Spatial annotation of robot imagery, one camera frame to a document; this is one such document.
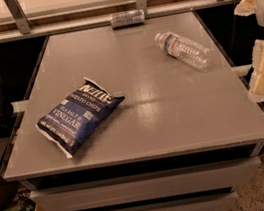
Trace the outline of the clear plastic water bottle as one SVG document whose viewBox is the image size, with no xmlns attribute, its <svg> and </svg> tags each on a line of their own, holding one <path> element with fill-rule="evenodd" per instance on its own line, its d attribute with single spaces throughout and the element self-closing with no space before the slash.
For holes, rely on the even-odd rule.
<svg viewBox="0 0 264 211">
<path fill-rule="evenodd" d="M 157 33 L 155 41 L 168 55 L 181 60 L 194 69 L 203 71 L 211 65 L 211 50 L 174 32 Z"/>
</svg>

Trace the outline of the blue vinegar chip bag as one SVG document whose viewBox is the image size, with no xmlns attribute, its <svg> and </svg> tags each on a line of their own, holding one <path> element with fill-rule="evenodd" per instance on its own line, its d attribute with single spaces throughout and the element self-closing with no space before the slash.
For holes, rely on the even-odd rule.
<svg viewBox="0 0 264 211">
<path fill-rule="evenodd" d="M 36 128 L 57 144 L 68 158 L 111 115 L 125 97 L 115 97 L 92 79 L 69 94 L 51 112 L 37 121 Z"/>
</svg>

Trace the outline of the grey drawer cabinet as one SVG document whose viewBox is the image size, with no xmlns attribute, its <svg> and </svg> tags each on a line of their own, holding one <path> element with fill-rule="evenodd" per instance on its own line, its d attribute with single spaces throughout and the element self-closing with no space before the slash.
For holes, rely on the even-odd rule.
<svg viewBox="0 0 264 211">
<path fill-rule="evenodd" d="M 191 12 L 52 36 L 4 177 L 46 211 L 231 207 L 259 166 L 264 113 L 219 50 L 197 71 L 161 51 L 155 38 L 166 31 L 212 42 Z M 66 157 L 37 121 L 89 79 L 122 103 Z"/>
</svg>

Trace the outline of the silver drink can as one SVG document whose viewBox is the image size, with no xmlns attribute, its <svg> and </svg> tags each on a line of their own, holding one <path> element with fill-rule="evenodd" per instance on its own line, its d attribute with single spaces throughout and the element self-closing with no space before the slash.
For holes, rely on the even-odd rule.
<svg viewBox="0 0 264 211">
<path fill-rule="evenodd" d="M 144 10 L 142 9 L 113 13 L 110 18 L 110 24 L 112 28 L 137 25 L 145 22 Z"/>
</svg>

